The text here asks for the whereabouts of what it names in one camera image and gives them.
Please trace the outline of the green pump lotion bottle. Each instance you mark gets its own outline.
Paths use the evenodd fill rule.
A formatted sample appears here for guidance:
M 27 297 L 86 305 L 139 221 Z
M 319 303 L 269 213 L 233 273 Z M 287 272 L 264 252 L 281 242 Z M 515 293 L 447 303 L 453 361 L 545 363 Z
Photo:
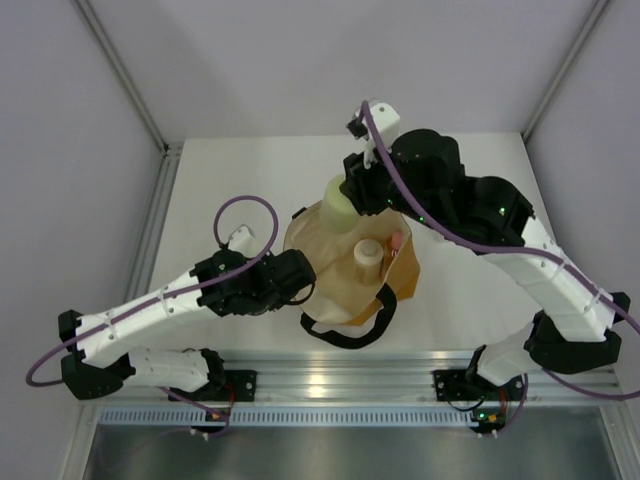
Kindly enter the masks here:
M 337 175 L 327 184 L 320 205 L 320 220 L 323 227 L 335 234 L 351 231 L 359 221 L 359 214 L 351 201 L 340 190 L 344 175 Z

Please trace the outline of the beige bottle round cap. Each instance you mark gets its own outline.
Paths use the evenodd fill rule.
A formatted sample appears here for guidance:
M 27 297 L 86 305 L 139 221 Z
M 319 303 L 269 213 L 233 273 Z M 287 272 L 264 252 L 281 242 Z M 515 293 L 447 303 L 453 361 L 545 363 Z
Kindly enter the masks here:
M 355 278 L 363 285 L 375 283 L 380 276 L 384 250 L 374 239 L 359 241 L 353 250 Z

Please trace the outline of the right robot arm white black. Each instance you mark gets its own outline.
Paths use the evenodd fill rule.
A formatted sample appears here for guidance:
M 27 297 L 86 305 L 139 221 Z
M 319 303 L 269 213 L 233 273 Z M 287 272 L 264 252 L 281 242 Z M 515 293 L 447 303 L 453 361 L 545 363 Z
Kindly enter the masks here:
M 625 320 L 629 297 L 597 288 L 510 181 L 467 175 L 458 143 L 433 130 L 389 144 L 365 124 L 351 133 L 367 144 L 344 160 L 339 191 L 350 207 L 416 220 L 502 270 L 540 307 L 519 331 L 475 350 L 465 373 L 472 394 L 488 397 L 532 370 L 574 375 L 617 362 L 622 339 L 613 327 Z

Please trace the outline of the tan canvas tote bag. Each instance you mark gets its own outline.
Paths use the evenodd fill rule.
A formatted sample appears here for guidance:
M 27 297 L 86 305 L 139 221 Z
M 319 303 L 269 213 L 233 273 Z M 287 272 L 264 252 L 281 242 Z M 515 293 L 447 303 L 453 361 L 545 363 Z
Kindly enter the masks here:
M 354 246 L 374 239 L 382 248 L 396 231 L 403 246 L 385 275 L 370 285 L 355 278 Z M 360 350 L 377 342 L 391 324 L 398 303 L 412 298 L 420 276 L 412 230 L 392 210 L 359 218 L 353 230 L 335 234 L 320 220 L 320 205 L 298 211 L 284 237 L 286 249 L 301 251 L 316 274 L 315 288 L 301 306 L 300 325 L 310 336 L 343 350 Z

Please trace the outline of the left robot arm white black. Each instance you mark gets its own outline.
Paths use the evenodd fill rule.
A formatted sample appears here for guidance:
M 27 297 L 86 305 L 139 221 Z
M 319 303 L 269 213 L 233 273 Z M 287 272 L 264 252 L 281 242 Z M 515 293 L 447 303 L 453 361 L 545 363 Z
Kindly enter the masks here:
M 228 383 L 219 354 L 187 347 L 153 350 L 149 341 L 199 321 L 259 316 L 297 304 L 314 290 L 316 275 L 296 249 L 266 254 L 252 264 L 223 248 L 165 287 L 99 314 L 59 315 L 64 385 L 79 400 L 111 395 L 123 387 L 165 387 L 184 398 L 212 400 Z

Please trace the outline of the orange bottle pink cap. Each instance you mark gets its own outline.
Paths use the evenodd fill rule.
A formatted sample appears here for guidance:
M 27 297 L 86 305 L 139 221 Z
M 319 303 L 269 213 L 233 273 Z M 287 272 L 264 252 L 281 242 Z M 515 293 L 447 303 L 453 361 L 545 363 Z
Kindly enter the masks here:
M 403 246 L 404 233 L 402 230 L 396 230 L 384 243 L 382 274 L 385 275 L 390 268 L 392 262 L 398 255 Z

